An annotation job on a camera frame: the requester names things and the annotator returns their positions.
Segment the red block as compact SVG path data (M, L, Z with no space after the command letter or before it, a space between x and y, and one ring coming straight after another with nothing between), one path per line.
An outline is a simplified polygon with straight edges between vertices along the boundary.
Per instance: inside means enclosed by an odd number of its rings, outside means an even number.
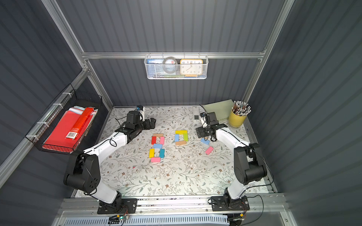
M151 144L154 145L156 143L156 136L152 136Z

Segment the numbered wood block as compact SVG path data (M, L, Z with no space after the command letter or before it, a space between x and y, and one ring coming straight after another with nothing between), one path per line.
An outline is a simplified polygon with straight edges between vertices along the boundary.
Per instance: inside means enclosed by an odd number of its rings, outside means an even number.
M154 133L153 136L154 137L163 137L164 134L163 133Z

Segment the yellow block front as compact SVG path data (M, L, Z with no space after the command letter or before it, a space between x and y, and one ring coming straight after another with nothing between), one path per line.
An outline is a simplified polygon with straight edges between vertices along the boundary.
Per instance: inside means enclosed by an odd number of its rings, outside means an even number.
M149 158L154 158L155 157L155 150L152 148L150 149L150 152L149 152Z

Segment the yellow block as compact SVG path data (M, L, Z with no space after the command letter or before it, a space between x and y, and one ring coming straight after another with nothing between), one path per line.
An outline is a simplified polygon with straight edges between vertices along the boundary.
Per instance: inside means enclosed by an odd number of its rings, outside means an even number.
M175 131L176 134L179 135L183 135L183 134L187 134L188 132L186 130L181 130L181 131Z
M150 152L149 152L149 158L154 158L155 157L155 150L152 148L150 149Z

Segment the natural wood block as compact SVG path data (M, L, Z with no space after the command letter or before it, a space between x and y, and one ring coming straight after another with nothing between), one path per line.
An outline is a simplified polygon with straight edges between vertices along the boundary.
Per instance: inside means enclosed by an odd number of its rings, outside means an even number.
M183 145L186 145L187 144L187 141L177 141L175 142L175 145L178 147L178 146L183 146Z

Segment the teal block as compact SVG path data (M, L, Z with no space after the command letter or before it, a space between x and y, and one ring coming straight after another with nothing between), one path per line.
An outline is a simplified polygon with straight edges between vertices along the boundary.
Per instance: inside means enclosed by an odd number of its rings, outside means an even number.
M160 158L164 158L164 157L165 157L165 149L160 149L159 157L160 157Z

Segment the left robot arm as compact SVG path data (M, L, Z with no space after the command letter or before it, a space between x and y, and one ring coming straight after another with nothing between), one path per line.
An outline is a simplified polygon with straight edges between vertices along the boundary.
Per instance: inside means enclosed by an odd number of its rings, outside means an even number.
M102 181L100 164L142 131L154 129L155 124L156 119L145 118L144 106L136 106L135 110L128 112L126 121L107 139L86 150L71 153L63 179L64 184L104 203L114 203L118 192Z

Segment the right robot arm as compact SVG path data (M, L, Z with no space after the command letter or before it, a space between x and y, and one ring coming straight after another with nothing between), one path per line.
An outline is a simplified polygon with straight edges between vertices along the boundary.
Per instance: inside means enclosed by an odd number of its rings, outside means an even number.
M210 138L212 142L220 141L233 151L234 175L232 184L226 188L225 198L237 200L249 189L260 187L258 184L267 176L265 161L257 152L260 146L249 143L234 134L227 125L219 123L216 114L201 113L202 126L196 128L199 138Z

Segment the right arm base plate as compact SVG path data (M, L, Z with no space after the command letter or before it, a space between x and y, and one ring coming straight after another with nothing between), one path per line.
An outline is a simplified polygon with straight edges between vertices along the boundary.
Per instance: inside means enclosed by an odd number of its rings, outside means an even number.
M208 203L212 206L213 211L243 211L250 210L248 198L242 196L238 199L231 199L226 196L212 196Z

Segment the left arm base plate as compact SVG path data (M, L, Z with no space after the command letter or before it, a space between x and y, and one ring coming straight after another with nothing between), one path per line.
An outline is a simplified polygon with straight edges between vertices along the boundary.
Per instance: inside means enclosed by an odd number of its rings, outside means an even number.
M138 200L135 198L116 199L112 204L99 201L97 214L134 214L136 212L137 202Z

